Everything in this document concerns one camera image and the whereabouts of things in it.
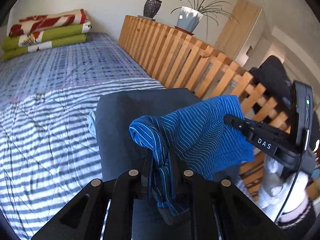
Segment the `striped duvet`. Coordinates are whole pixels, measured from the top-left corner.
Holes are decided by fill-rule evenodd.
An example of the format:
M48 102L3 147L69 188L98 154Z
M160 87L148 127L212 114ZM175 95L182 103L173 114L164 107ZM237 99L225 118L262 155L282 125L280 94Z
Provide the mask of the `striped duvet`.
M87 115L101 95L162 85L105 33L0 63L0 209L30 239L102 178Z
M89 181L102 178L87 115L102 95L158 89L128 78L30 96L0 113L0 208L21 239L30 239Z

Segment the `light blue cloth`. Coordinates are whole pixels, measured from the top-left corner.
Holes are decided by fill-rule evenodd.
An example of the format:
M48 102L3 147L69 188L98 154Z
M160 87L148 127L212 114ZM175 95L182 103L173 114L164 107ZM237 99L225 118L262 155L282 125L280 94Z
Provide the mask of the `light blue cloth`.
M153 151L152 186L158 207L169 207L172 215L188 210L188 203L172 199L167 147L172 146L189 169L209 180L217 171L254 159L253 146L240 131L224 124L225 114L243 118L236 96L210 98L162 117L145 115L131 123L133 140Z
M87 116L87 121L89 122L89 132L95 138L96 136L96 112L91 111Z
M320 177L320 169L315 169L311 175L312 179L317 179Z

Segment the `red and white blanket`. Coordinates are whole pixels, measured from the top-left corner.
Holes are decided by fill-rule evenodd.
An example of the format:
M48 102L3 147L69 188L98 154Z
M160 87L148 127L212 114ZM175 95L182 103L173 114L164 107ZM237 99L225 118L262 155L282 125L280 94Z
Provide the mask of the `red and white blanket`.
M58 14L34 15L21 19L14 24L10 29L9 36L14 37L33 32L40 32L54 27L83 24L85 19L86 15L83 9Z

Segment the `black plastic mount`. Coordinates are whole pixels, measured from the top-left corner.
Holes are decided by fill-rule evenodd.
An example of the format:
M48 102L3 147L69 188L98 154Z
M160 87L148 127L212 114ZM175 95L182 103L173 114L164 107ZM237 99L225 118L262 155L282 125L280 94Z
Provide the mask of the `black plastic mount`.
M189 201L192 239L289 239L230 181L209 181L195 172L186 176L185 163L176 159L174 151L170 151L169 158L175 199ZM103 240L130 240L133 200L153 197L152 163L150 151L141 160L138 172L131 170L106 182L91 181L32 240L99 240L109 200Z
M281 163L291 173L297 171L304 151L301 170L312 175L316 166L314 154L308 148L313 116L312 88L294 81L291 86L290 134L262 122L243 120L226 114L225 124L241 131L246 140Z

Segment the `black vase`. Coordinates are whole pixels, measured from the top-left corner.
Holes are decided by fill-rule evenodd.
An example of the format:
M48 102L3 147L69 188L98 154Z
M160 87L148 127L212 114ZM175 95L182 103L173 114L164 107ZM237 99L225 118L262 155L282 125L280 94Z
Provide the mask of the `black vase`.
M153 18L161 7L160 0L147 0L143 8L143 16Z

